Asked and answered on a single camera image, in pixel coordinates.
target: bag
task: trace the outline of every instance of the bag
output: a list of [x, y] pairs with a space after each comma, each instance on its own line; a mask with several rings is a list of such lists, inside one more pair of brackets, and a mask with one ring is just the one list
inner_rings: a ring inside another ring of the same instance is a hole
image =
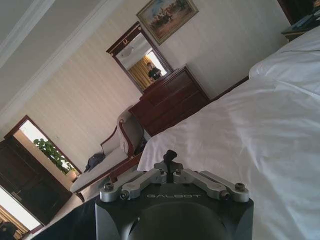
[[89, 158], [87, 165], [85, 166], [85, 172], [90, 172], [92, 169], [94, 169], [95, 166], [97, 166], [99, 163], [101, 163], [106, 158], [106, 155], [99, 152], [94, 154], [92, 157]]

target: bed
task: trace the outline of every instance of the bed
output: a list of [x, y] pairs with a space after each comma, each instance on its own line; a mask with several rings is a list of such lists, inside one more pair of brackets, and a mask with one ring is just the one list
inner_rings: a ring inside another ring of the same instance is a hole
[[138, 170], [176, 162], [243, 182], [255, 240], [320, 239], [320, 27], [257, 63], [249, 80], [152, 137]]

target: framed painting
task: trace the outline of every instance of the framed painting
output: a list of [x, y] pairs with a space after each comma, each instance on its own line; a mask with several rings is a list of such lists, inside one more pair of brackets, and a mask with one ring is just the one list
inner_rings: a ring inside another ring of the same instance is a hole
[[198, 12], [192, 0], [151, 0], [137, 17], [160, 45]]

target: green plant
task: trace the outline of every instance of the green plant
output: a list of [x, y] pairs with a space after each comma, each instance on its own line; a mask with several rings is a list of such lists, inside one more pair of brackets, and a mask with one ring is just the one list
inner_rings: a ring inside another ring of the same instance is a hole
[[70, 170], [74, 170], [73, 166], [65, 159], [64, 156], [53, 146], [50, 141], [45, 141], [43, 138], [33, 141], [41, 152], [46, 155], [60, 171], [67, 174]]

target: wall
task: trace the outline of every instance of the wall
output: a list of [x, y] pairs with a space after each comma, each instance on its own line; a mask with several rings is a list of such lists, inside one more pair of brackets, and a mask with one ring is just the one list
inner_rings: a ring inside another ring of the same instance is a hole
[[21, 130], [13, 135], [68, 191], [72, 182], [54, 165]]
[[[140, 93], [105, 53], [149, 0], [126, 0], [1, 129], [28, 114], [79, 167], [100, 150], [116, 118]], [[187, 64], [213, 98], [286, 43], [277, 0], [193, 0], [199, 9], [159, 50], [174, 69]]]

